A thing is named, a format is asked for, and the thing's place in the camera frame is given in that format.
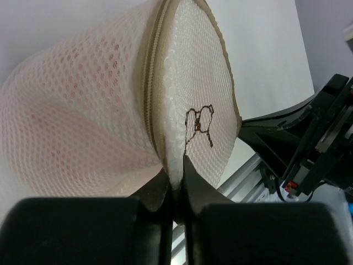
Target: cylindrical bag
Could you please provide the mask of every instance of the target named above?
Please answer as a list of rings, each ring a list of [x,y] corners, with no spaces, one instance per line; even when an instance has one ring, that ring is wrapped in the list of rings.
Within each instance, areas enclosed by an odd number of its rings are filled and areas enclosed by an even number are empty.
[[[0,219],[33,196],[130,195],[183,154],[216,186],[240,116],[204,0],[149,0],[23,61],[0,92]]]

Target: white mesh fabric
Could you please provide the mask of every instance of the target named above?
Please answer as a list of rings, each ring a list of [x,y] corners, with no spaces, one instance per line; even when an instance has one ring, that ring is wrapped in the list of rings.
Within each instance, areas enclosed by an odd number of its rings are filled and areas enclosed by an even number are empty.
[[[130,195],[160,170],[132,87],[155,5],[148,1],[63,40],[8,78],[0,141],[11,174],[0,175],[0,212],[7,194],[17,193],[12,178],[27,187],[19,197]]]
[[[216,186],[231,155],[237,137],[237,117],[233,105],[232,79],[220,39],[207,14],[193,0],[182,0],[176,10],[164,62],[165,142],[171,183],[176,187],[183,175],[183,152],[186,139],[195,132],[194,108],[212,105],[200,116],[201,130],[209,125],[210,138],[196,132],[187,144],[186,154],[198,173]]]

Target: gray background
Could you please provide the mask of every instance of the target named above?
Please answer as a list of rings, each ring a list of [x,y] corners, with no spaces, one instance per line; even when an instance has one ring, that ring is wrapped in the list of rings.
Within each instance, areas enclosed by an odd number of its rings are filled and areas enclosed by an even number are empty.
[[[296,0],[314,89],[335,73],[353,76],[353,53],[343,30],[353,20],[352,0]]]

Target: cable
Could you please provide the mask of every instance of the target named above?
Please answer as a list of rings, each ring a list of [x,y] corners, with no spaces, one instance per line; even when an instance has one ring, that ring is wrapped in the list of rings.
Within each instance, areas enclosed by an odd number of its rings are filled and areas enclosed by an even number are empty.
[[[317,190],[319,187],[321,187],[322,185],[324,184],[328,184],[326,181],[322,181],[322,182],[319,182],[313,189],[313,191],[311,192],[309,198],[304,201],[305,203],[308,203],[309,201],[311,201],[311,199],[313,198],[314,196],[314,192],[315,190]],[[279,182],[279,179],[278,178],[275,178],[275,186],[276,186],[276,191],[277,191],[277,196],[281,199],[282,202],[284,203],[288,203],[282,196],[282,193],[281,193],[281,189],[280,189],[280,182]]]
[[[317,189],[318,189],[319,187],[321,187],[323,184],[327,184],[327,182],[326,182],[326,181],[322,181],[322,182],[319,182],[319,184],[317,184],[317,185],[315,186],[315,188],[314,188],[313,191],[311,192],[309,198],[305,201],[306,203],[308,203],[309,201],[311,201],[311,199],[313,198],[313,195],[314,195],[315,190],[317,190]]]
[[[280,181],[278,178],[275,178],[275,186],[276,186],[277,196],[281,199],[282,202],[287,203],[287,201],[284,200],[284,198],[282,196],[281,189],[280,189]]]

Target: beige zipper tape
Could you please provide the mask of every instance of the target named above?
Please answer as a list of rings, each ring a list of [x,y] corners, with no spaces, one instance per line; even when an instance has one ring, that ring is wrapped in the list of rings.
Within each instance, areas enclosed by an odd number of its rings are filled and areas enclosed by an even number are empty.
[[[163,127],[163,76],[164,59],[168,49],[168,38],[172,22],[181,0],[161,0],[149,18],[142,37],[134,74],[135,95],[141,116],[144,118],[149,140],[168,172],[165,156],[165,138]],[[241,118],[234,92],[234,79],[231,71],[226,45],[209,6],[204,0],[193,0],[203,10],[212,23],[222,46],[233,87],[234,112],[241,125]]]

